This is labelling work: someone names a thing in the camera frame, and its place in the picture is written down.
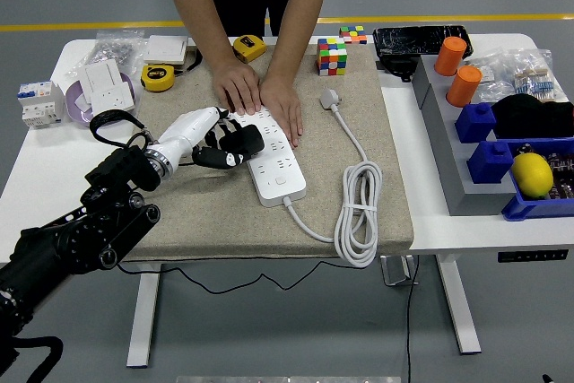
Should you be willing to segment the person's right hand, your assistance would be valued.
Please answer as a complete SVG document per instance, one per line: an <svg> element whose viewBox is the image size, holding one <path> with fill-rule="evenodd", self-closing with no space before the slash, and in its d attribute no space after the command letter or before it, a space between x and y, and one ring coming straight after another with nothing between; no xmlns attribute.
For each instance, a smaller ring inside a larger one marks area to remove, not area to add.
<svg viewBox="0 0 574 383"><path fill-rule="evenodd" d="M229 112L253 115L261 109L259 77L249 65L232 58L221 61L212 71L215 94Z"/></svg>

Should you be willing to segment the person's left hand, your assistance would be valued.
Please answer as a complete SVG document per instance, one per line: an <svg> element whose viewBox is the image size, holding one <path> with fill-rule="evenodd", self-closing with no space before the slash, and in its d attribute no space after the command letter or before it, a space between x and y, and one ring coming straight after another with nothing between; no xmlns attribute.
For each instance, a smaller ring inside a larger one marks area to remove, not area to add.
<svg viewBox="0 0 574 383"><path fill-rule="evenodd" d="M294 79L269 72L260 85L263 105L285 133L291 148L297 148L303 134L301 104Z"/></svg>

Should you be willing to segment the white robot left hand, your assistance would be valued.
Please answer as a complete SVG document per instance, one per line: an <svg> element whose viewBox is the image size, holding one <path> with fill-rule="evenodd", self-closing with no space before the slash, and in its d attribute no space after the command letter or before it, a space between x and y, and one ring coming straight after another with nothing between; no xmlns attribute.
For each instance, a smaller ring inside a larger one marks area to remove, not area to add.
<svg viewBox="0 0 574 383"><path fill-rule="evenodd" d="M228 170L248 161L252 154L248 150L224 150L217 145L202 147L198 144L211 134L216 125L224 129L224 121L231 121L226 109L210 107L180 115L146 151L146 157L160 175L167 179L178 169L181 159L192 157L192 162L201 167Z"/></svg>

